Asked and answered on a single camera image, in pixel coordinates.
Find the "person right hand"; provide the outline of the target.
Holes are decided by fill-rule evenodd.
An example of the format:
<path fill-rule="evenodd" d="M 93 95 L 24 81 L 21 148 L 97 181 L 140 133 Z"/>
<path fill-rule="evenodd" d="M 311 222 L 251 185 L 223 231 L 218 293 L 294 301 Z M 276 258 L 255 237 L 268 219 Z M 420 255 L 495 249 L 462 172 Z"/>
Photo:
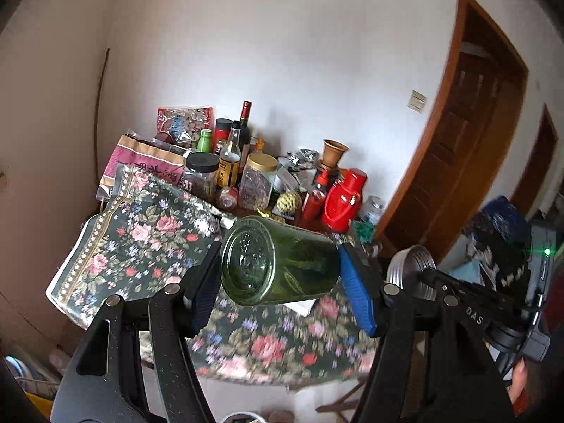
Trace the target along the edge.
<path fill-rule="evenodd" d="M 507 388 L 511 404 L 515 404 L 524 392 L 528 381 L 528 369 L 524 358 L 521 358 L 513 368 L 511 384 Z"/>

